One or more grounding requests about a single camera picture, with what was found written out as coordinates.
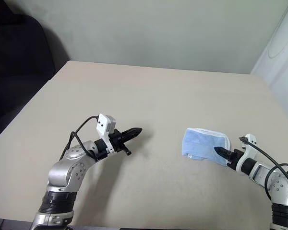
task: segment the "robotic arm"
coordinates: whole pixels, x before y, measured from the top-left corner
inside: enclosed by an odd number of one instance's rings
[[[288,178],[277,166],[272,167],[254,159],[257,153],[255,149],[257,140],[254,135],[247,134],[240,140],[245,152],[238,149],[231,152],[222,147],[215,147],[215,150],[218,155],[229,161],[228,167],[248,175],[252,181],[265,188],[272,202],[270,230],[288,230]]]
[[[66,150],[52,166],[42,205],[30,230],[72,230],[67,225],[72,221],[72,208],[87,170],[115,152],[123,150],[130,155],[131,152],[124,143],[142,131],[141,128],[131,128],[121,133],[115,129],[115,124],[113,117],[100,114],[96,127],[100,139],[85,143],[78,140],[79,145]]]

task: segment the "white wall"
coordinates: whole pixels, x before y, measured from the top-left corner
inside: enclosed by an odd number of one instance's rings
[[[288,114],[288,12],[256,63],[261,76]]]
[[[250,73],[288,0],[6,0],[67,59]]]

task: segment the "beige table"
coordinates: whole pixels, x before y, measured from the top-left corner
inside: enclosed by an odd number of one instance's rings
[[[73,224],[128,228],[266,230],[263,188],[218,164],[181,156],[186,128],[257,136],[288,162],[288,118],[256,76],[68,62],[0,135],[0,218],[31,221],[48,171],[70,131],[112,115],[121,131],[142,127],[119,154],[88,171]],[[95,122],[79,133],[98,138]]]

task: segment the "cloth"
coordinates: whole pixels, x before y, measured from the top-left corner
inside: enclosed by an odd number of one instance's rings
[[[215,146],[230,150],[229,138],[220,132],[187,128],[182,141],[182,155],[194,160],[207,159],[227,166],[228,161],[216,153]]]

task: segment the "table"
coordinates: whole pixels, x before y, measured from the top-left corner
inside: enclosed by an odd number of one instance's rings
[[[163,229],[268,229],[263,188],[208,161],[181,156],[186,128],[230,138],[256,135],[259,146],[288,162],[288,118],[265,83],[243,74],[70,61],[0,135],[0,218],[32,221],[48,171],[87,117],[105,113],[124,131],[142,127],[118,154],[91,168],[72,224]],[[80,132],[96,140],[96,122]],[[258,160],[268,162],[263,156]]]

